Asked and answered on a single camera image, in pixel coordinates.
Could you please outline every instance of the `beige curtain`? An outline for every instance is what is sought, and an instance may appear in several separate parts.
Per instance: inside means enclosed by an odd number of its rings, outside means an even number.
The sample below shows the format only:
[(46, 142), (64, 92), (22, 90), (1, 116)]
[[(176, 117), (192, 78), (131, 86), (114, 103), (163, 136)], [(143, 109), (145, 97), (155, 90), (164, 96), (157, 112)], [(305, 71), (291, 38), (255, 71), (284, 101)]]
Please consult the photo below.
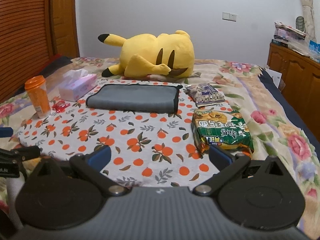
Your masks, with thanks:
[(313, 0), (301, 0), (301, 4), (305, 22), (305, 33), (307, 34), (306, 40), (308, 42), (309, 40), (316, 42)]

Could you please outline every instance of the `red plastic wrapper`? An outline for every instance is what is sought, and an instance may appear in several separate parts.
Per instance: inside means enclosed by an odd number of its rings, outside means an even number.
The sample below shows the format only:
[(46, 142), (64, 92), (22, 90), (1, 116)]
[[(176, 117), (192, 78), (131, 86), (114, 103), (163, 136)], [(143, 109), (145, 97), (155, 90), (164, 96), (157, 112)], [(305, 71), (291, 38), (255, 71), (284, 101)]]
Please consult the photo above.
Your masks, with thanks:
[(52, 106), (52, 109), (57, 113), (60, 113), (63, 109), (67, 108), (68, 106), (70, 106), (70, 103), (66, 103), (64, 100), (59, 100)]

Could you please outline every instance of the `folded gray cloth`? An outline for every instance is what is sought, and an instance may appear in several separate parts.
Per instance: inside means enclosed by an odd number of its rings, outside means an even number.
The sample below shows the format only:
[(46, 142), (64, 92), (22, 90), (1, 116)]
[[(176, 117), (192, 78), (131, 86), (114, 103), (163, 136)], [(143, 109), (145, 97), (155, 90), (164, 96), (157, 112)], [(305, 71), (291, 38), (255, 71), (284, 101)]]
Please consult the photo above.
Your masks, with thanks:
[(130, 110), (173, 114), (178, 110), (178, 96), (182, 85), (155, 86), (142, 84), (108, 84), (89, 96), (90, 108)]

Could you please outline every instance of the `white wall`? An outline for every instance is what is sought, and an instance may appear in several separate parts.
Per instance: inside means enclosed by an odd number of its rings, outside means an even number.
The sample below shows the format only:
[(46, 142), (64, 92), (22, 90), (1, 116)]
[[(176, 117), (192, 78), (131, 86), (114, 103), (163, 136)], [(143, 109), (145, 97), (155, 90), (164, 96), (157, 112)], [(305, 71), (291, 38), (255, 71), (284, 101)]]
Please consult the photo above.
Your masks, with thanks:
[(315, 13), (315, 31), (317, 43), (320, 43), (320, 0), (313, 0), (313, 11)]
[[(238, 14), (237, 22), (222, 12)], [(120, 48), (97, 37), (113, 33), (125, 38), (140, 33), (191, 36), (196, 58), (215, 58), (264, 65), (274, 21), (295, 26), (300, 0), (76, 0), (80, 55), (118, 57)]]

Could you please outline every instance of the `plush toy head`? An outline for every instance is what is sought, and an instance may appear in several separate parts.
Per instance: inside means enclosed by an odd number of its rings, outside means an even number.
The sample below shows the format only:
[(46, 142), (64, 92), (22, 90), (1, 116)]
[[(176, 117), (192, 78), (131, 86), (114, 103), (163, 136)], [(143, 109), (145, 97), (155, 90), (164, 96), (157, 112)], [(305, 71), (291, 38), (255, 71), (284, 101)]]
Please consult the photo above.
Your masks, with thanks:
[(121, 46), (120, 63), (103, 71), (103, 77), (124, 75), (130, 78), (157, 74), (183, 78), (191, 75), (195, 54), (190, 36), (184, 31), (162, 33), (158, 37), (140, 34), (125, 39), (114, 34), (101, 34), (99, 41)]

